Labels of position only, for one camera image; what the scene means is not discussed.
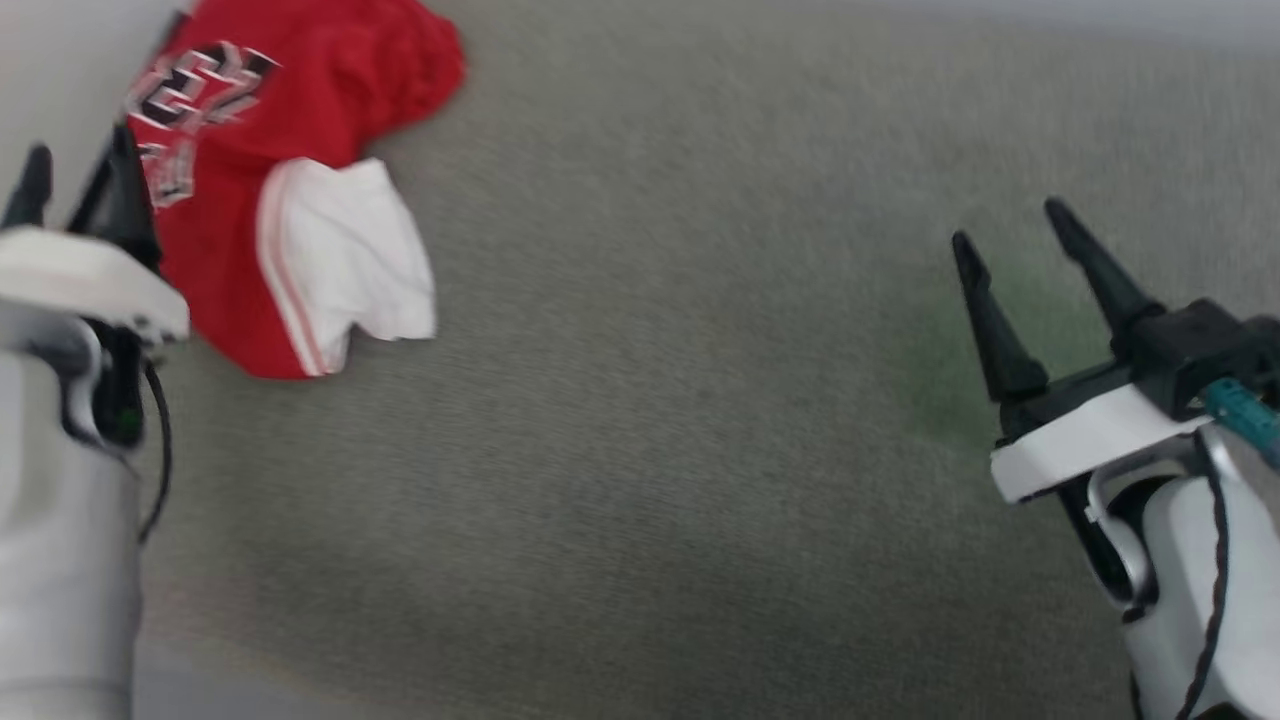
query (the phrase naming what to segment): white wall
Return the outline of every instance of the white wall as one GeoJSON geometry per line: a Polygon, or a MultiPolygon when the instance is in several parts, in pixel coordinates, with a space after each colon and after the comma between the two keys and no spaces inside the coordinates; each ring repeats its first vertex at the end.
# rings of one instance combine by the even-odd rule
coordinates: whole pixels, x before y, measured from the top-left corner
{"type": "Polygon", "coordinates": [[[54,218],[74,205],[129,82],[184,0],[0,0],[0,187],[42,140],[54,218]]]}

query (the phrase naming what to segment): green stain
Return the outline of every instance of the green stain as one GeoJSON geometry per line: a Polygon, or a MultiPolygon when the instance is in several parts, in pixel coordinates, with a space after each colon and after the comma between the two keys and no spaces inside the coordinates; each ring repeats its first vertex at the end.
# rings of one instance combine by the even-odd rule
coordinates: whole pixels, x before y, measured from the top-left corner
{"type": "MultiPolygon", "coordinates": [[[[995,249],[989,255],[995,255],[995,249]]],[[[941,255],[950,260],[950,249],[941,255]]],[[[1060,261],[1052,249],[1046,258],[1060,261]]],[[[1070,264],[997,266],[992,290],[1027,350],[1059,378],[1105,361],[1107,333],[1083,281],[1070,264]]],[[[884,320],[877,352],[881,377],[904,411],[910,432],[989,448],[1000,437],[997,407],[987,397],[960,283],[951,265],[931,264],[911,278],[911,292],[884,320]]]]}

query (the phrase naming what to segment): gray carpet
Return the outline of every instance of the gray carpet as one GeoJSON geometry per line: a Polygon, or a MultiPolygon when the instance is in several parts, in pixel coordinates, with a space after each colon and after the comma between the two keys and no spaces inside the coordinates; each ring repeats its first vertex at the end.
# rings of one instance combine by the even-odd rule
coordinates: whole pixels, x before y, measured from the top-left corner
{"type": "Polygon", "coordinates": [[[1005,507],[947,238],[1105,356],[1039,202],[1171,302],[1280,306],[1280,58],[823,0],[435,0],[371,149],[433,342],[164,372],[146,642],[367,717],[1125,717],[1053,503],[1005,507]]]}

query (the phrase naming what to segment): white stripe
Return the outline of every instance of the white stripe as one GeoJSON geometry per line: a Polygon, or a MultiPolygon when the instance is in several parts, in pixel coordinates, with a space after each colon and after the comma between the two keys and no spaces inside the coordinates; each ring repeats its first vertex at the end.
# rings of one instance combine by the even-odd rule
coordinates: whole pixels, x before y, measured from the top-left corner
{"type": "Polygon", "coordinates": [[[276,165],[262,186],[262,193],[259,197],[257,205],[257,237],[255,238],[255,245],[259,266],[262,268],[262,278],[271,292],[271,299],[275,301],[280,319],[284,320],[284,329],[289,336],[289,343],[293,346],[293,354],[302,365],[303,373],[319,377],[326,373],[323,368],[317,366],[316,359],[311,356],[307,348],[303,333],[305,320],[298,316],[298,311],[293,306],[284,284],[284,273],[288,269],[276,266],[274,254],[271,252],[273,245],[280,243],[282,256],[284,255],[283,243],[287,231],[283,224],[284,206],[280,199],[284,195],[287,179],[296,168],[294,163],[294,160],[289,160],[276,165]],[[276,228],[279,228],[279,234],[275,233],[276,228]]]}

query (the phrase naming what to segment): carpet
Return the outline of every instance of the carpet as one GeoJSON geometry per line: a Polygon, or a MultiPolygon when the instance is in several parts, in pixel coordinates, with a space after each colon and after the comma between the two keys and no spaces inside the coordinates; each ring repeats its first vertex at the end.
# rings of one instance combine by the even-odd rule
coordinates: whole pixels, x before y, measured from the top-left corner
{"type": "Polygon", "coordinates": [[[833,0],[434,0],[470,78],[370,149],[440,336],[163,377],[143,642],[364,717],[1128,717],[1052,501],[1006,507],[947,240],[1106,356],[1039,204],[1280,305],[1280,58],[833,0]]]}

